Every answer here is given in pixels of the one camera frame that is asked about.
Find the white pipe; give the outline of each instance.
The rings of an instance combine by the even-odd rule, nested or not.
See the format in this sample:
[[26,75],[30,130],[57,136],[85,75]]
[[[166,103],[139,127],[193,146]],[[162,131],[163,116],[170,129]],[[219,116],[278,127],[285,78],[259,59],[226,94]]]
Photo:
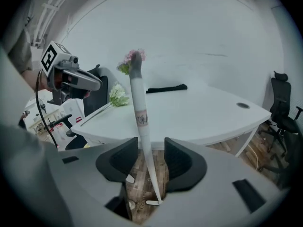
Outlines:
[[[53,0],[48,0],[47,4],[51,4],[52,2],[53,2]],[[43,19],[45,17],[46,11],[47,11],[47,8],[44,7],[44,9],[42,11],[42,14],[41,14],[41,16],[39,18],[38,24],[37,24],[37,28],[36,28],[35,33],[34,33],[34,40],[33,40],[34,45],[36,43],[36,40],[37,40],[37,37],[38,37],[38,33],[39,33],[39,30],[40,30],[42,21],[43,21]]]
[[[63,0],[62,3],[61,3],[61,1],[62,0],[57,0],[57,2],[54,4],[54,7],[58,7],[59,8],[60,7],[59,5],[62,5],[65,0]],[[39,33],[39,36],[38,36],[39,39],[41,39],[44,36],[44,34],[46,32],[46,29],[47,29],[49,23],[51,22],[51,20],[52,20],[52,18],[53,18],[53,16],[54,16],[55,13],[56,13],[56,11],[51,10],[49,12],[49,14],[47,15],[46,20],[43,23],[42,29],[41,29],[41,31]]]
[[[59,4],[59,6],[58,6],[58,8],[60,8],[61,7],[61,5],[65,2],[66,0],[63,0],[60,4]],[[56,13],[53,13],[53,15],[52,15],[52,17],[51,17],[51,20],[50,20],[50,22],[52,21],[52,19],[53,19],[53,17],[55,16],[55,14]],[[69,15],[68,15],[68,18],[67,18],[67,23],[66,23],[66,31],[67,31],[67,33],[68,33],[68,27],[69,27]]]
[[141,146],[144,153],[145,162],[150,174],[151,183],[158,198],[158,204],[162,203],[159,191],[159,185],[156,176],[155,164],[152,157],[152,146],[150,139],[150,129],[148,125],[148,117],[145,103],[145,91],[143,87],[143,79],[141,75],[142,58],[139,52],[132,56],[131,66],[129,69],[129,79],[131,84],[131,92],[134,104],[134,113],[136,117],[137,127],[141,138]]

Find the black cable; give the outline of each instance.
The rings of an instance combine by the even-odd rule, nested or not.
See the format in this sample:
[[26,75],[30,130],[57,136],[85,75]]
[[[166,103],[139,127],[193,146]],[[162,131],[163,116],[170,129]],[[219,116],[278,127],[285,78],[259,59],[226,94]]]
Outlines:
[[46,124],[46,122],[44,120],[44,117],[43,117],[43,114],[42,114],[42,111],[41,111],[41,108],[40,108],[40,104],[39,104],[38,89],[39,89],[39,79],[41,79],[41,75],[42,75],[42,70],[39,71],[38,76],[37,76],[37,81],[36,81],[36,91],[35,91],[35,93],[36,93],[36,103],[37,103],[38,111],[40,113],[42,122],[43,122],[43,124],[44,124],[47,132],[51,136],[51,138],[53,140],[53,143],[55,144],[56,149],[58,150],[58,148],[57,148],[57,142],[56,142],[55,138],[53,137],[52,133],[50,132],[49,128],[47,127],[47,124]]

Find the mesh chair back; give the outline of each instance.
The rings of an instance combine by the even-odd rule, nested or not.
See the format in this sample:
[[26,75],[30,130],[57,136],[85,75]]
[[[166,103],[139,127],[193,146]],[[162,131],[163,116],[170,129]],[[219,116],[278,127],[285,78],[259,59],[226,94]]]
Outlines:
[[[270,108],[270,112],[273,113],[276,111],[276,114],[288,116],[289,114],[289,107],[290,107],[290,93],[291,93],[291,85],[287,81],[281,81],[276,78],[271,79],[271,85],[274,91],[274,104]],[[279,101],[277,98],[285,100],[286,103],[281,103],[280,107],[278,108]]]

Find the white desk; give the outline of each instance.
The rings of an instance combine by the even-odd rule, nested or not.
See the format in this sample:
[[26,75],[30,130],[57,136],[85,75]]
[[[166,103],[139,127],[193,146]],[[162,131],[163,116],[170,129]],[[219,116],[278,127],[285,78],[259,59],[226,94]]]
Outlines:
[[[240,108],[238,102],[250,108]],[[208,86],[146,94],[146,105],[153,149],[164,149],[165,137],[209,145],[239,136],[232,152],[238,156],[259,124],[270,117],[270,112],[254,103]],[[139,137],[133,105],[102,109],[71,130],[91,146]]]

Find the gray panel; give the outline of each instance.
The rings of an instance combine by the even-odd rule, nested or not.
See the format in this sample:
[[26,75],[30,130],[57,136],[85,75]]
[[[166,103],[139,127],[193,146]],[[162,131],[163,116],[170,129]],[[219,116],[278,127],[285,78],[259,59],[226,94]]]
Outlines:
[[214,227],[248,218],[250,212],[232,185],[232,182],[244,178],[267,201],[279,193],[271,181],[229,153],[181,140],[174,141],[202,155],[207,163],[207,172],[192,190],[168,193],[146,225]]
[[[42,221],[70,226],[69,209],[56,187],[42,142],[21,128],[0,126],[0,133],[1,171],[20,201]],[[56,151],[53,144],[48,148]]]
[[[119,143],[69,150],[60,153],[60,157],[53,147],[47,147],[50,169],[71,213],[74,226],[137,226],[104,207],[107,200],[119,195],[122,184],[107,181],[97,170],[93,169],[95,158],[101,152],[117,145]],[[62,157],[72,155],[82,159],[82,162],[77,160],[64,164],[61,160]]]

